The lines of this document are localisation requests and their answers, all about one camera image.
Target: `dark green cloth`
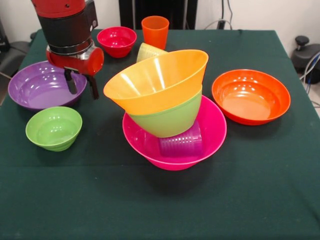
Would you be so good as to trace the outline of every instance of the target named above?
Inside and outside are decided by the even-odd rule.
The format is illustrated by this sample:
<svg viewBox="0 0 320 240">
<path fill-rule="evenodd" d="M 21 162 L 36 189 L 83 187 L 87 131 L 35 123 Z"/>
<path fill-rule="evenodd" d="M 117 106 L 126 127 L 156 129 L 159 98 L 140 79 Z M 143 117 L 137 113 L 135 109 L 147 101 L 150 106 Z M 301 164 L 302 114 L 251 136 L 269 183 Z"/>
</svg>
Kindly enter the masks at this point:
<svg viewBox="0 0 320 240">
<path fill-rule="evenodd" d="M 96 39 L 98 31 L 93 31 Z M 142 32 L 125 58 L 105 55 L 74 106 L 83 118 L 63 152 L 33 145 L 34 114 L 9 97 L 0 108 L 0 239 L 320 239 L 320 121 L 274 31 L 170 30 L 167 51 L 209 54 L 203 94 L 223 72 L 266 72 L 291 94 L 288 112 L 271 123 L 227 119 L 227 137 L 212 157 L 179 172 L 151 165 L 126 142 L 124 111 L 103 87 L 135 63 Z M 43 61 L 38 32 L 22 68 Z"/>
</svg>

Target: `small green bowl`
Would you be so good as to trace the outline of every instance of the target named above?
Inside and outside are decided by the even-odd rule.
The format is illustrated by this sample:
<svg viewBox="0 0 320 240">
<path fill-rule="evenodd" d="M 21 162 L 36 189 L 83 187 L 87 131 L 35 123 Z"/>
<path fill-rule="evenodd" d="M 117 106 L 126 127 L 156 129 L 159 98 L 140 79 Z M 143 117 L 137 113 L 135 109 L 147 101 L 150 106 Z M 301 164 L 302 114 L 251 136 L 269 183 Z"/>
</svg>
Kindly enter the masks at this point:
<svg viewBox="0 0 320 240">
<path fill-rule="evenodd" d="M 153 114 L 129 116 L 148 133 L 158 138 L 168 138 L 191 128 L 197 117 L 201 98 L 202 86 L 196 95 L 180 105 Z"/>
<path fill-rule="evenodd" d="M 80 114 L 70 107 L 55 106 L 36 113 L 26 124 L 26 137 L 49 151 L 61 152 L 76 140 L 82 127 Z"/>
</svg>

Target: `bowl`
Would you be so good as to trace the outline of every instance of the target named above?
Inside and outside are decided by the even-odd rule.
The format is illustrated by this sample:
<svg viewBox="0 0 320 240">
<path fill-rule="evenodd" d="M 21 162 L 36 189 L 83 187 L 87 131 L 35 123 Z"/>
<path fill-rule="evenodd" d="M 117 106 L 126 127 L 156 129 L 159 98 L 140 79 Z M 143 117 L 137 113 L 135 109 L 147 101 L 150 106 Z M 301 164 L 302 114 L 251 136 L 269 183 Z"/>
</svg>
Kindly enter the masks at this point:
<svg viewBox="0 0 320 240">
<path fill-rule="evenodd" d="M 111 57 L 123 58 L 134 46 L 137 34 L 128 27 L 113 26 L 100 31 L 96 38 Z"/>
<path fill-rule="evenodd" d="M 116 74 L 103 93 L 128 114 L 158 113 L 197 94 L 208 59 L 206 52 L 193 49 L 154 56 Z"/>
<path fill-rule="evenodd" d="M 20 70 L 10 80 L 8 93 L 18 105 L 31 111 L 56 106 L 71 106 L 81 96 L 87 85 L 84 75 L 71 73 L 77 93 L 69 91 L 62 68 L 48 61 L 37 62 Z"/>
<path fill-rule="evenodd" d="M 60 152 L 74 143 L 81 127 L 82 118 L 76 110 L 56 106 L 36 113 L 28 121 L 25 134 L 35 145 Z"/>
<path fill-rule="evenodd" d="M 158 138 L 138 126 L 127 113 L 124 114 L 122 128 L 131 147 L 150 163 L 164 170 L 179 171 L 209 158 L 225 141 L 227 134 L 226 119 L 219 107 L 205 96 L 202 96 L 196 120 L 200 125 L 203 144 L 203 152 L 198 156 L 162 156 Z"/>
<path fill-rule="evenodd" d="M 158 138 L 172 137 L 191 128 L 197 117 L 202 96 L 202 86 L 196 95 L 167 110 L 147 114 L 131 115 L 132 120 L 148 133 Z"/>
<path fill-rule="evenodd" d="M 290 107 L 290 94 L 275 77 L 261 71 L 236 69 L 220 75 L 212 95 L 223 113 L 243 125 L 273 121 Z"/>
</svg>

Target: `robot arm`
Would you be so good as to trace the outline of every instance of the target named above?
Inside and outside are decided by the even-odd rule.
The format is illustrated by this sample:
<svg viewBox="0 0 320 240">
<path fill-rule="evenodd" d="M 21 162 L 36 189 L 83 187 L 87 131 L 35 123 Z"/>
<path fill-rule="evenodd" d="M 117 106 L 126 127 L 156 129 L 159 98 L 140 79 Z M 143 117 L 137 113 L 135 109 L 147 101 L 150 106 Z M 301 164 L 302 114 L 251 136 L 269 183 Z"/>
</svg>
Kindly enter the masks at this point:
<svg viewBox="0 0 320 240">
<path fill-rule="evenodd" d="M 87 77 L 95 99 L 99 97 L 93 76 L 104 63 L 103 51 L 96 47 L 91 31 L 98 26 L 93 0 L 31 0 L 48 42 L 48 61 L 66 69 L 71 93 L 76 93 L 71 71 Z"/>
</svg>

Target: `magenta bowl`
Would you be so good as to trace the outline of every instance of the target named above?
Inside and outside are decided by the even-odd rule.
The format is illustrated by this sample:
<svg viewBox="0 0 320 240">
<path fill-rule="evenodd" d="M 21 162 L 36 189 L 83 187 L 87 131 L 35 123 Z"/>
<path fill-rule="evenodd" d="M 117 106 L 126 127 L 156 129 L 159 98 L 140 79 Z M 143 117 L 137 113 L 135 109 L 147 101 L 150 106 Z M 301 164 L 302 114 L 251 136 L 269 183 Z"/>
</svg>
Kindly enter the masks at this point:
<svg viewBox="0 0 320 240">
<path fill-rule="evenodd" d="M 10 80 L 8 93 L 11 99 L 31 111 L 57 106 L 71 106 L 86 88 L 87 79 L 81 74 L 71 73 L 77 89 L 71 94 L 64 69 L 41 61 L 20 70 Z"/>
<path fill-rule="evenodd" d="M 101 30 L 96 39 L 111 57 L 123 58 L 134 46 L 137 34 L 128 27 L 113 26 Z"/>
<path fill-rule="evenodd" d="M 225 116 L 209 98 L 202 96 L 199 113 L 196 117 L 201 129 L 203 152 L 198 156 L 162 156 L 158 138 L 139 127 L 128 114 L 122 121 L 123 133 L 128 143 L 153 165 L 170 171 L 179 171 L 207 159 L 224 143 L 227 134 Z"/>
</svg>

